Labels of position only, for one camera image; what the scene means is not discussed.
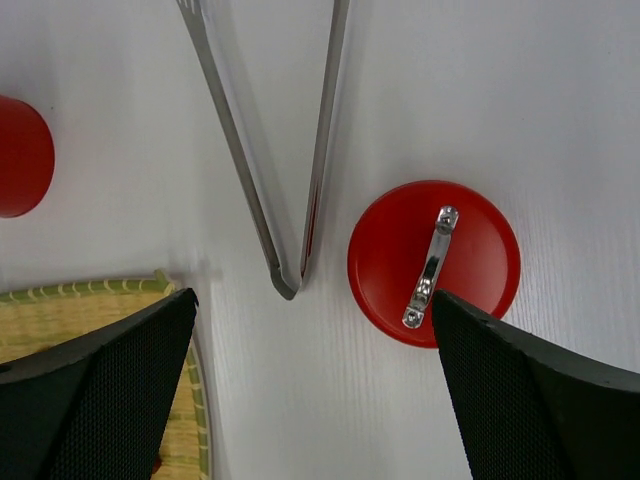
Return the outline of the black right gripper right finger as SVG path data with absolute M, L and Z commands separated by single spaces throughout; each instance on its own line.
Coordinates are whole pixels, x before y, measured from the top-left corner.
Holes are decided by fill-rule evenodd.
M 436 292 L 432 323 L 475 479 L 636 479 L 639 376 Z

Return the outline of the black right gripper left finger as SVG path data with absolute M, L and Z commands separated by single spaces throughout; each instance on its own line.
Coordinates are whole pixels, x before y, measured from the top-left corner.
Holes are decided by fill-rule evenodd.
M 2 478 L 150 478 L 197 307 L 194 290 L 181 289 L 2 363 Z

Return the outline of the steel serving tongs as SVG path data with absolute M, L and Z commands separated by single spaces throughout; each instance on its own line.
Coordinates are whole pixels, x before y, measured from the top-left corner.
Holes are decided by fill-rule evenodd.
M 348 1 L 335 1 L 333 3 L 308 190 L 305 229 L 301 248 L 299 266 L 300 281 L 295 286 L 289 284 L 285 277 L 283 265 L 256 188 L 256 182 L 251 173 L 247 156 L 248 149 L 245 147 L 245 142 L 241 139 L 234 114 L 230 107 L 227 89 L 220 77 L 216 59 L 210 47 L 202 3 L 200 1 L 179 1 L 177 6 L 194 46 L 220 121 L 266 260 L 271 283 L 282 298 L 291 301 L 304 285 L 313 258 L 314 237 L 320 214 L 325 168 L 329 157 L 333 113 L 338 92 L 340 66 L 350 3 Z

